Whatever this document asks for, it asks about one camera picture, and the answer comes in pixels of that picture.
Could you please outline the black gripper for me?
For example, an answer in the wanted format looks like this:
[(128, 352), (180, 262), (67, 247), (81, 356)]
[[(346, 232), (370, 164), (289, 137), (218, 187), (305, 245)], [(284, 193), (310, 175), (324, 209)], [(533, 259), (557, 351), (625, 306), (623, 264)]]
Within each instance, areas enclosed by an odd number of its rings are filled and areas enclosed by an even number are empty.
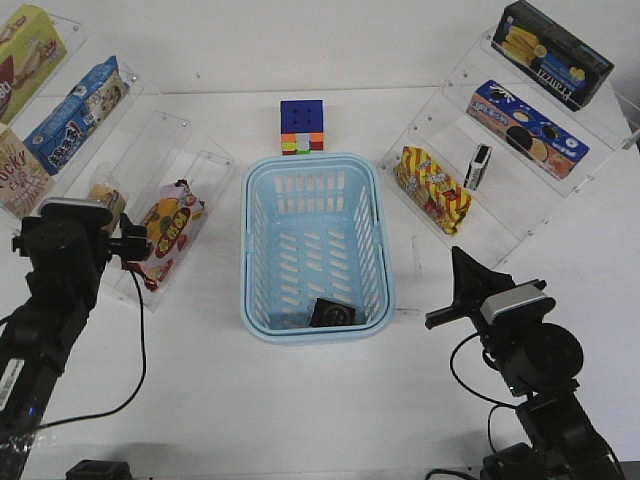
[[(105, 212), (54, 212), (27, 216), (20, 221), (11, 247), (33, 265), (104, 265), (111, 252), (109, 234), (103, 229), (109, 220)], [(119, 220), (121, 268), (148, 258), (147, 228), (134, 224), (127, 214)]]
[(493, 271), (480, 264), (462, 248), (454, 246), (452, 253), (453, 302), (447, 307), (425, 314), (425, 327), (435, 327), (468, 318), (478, 332), (491, 328), (481, 312), (488, 297), (515, 287), (511, 275)]

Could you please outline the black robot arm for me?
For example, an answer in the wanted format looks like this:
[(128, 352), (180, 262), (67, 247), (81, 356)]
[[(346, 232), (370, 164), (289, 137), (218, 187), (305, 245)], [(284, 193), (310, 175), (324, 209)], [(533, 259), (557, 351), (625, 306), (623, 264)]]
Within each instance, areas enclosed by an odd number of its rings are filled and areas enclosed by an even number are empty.
[(453, 300), (425, 316), (436, 326), (467, 317), (485, 363), (523, 403), (514, 411), (528, 442), (483, 460), (483, 479), (621, 479), (619, 461), (575, 396), (582, 347), (565, 328), (544, 322), (556, 305), (534, 279), (516, 284), (453, 247)]
[(121, 216), (122, 235), (106, 231), (102, 207), (49, 206), (26, 217), (13, 248), (30, 259), (29, 299), (2, 319), (1, 441), (26, 437), (41, 425), (71, 349), (95, 308), (102, 274), (115, 255), (145, 259), (147, 230)]

